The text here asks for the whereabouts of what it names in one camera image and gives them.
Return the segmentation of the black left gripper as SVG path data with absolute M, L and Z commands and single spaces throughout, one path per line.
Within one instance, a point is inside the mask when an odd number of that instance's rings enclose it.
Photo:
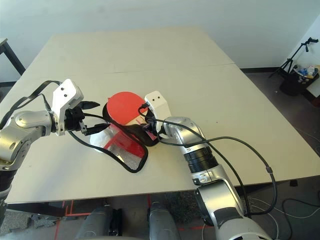
M 74 108 L 68 108 L 65 111 L 65 130 L 68 132 L 81 131 L 83 135 L 93 135 L 107 129 L 110 126 L 109 123 L 99 123 L 95 124 L 92 127 L 87 127 L 83 123 L 85 115 L 82 110 L 89 110 L 99 106 L 100 104 L 95 101 L 81 101 L 81 108 L 79 106 L 76 106 Z

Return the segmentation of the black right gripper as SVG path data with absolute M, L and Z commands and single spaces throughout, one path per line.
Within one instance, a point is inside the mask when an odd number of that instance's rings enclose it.
M 141 124 L 141 127 L 146 132 L 152 133 L 155 137 L 158 137 L 163 132 L 163 123 L 156 120 L 154 114 L 149 110 L 145 113 L 139 111 L 140 116 L 145 120 L 145 123 Z

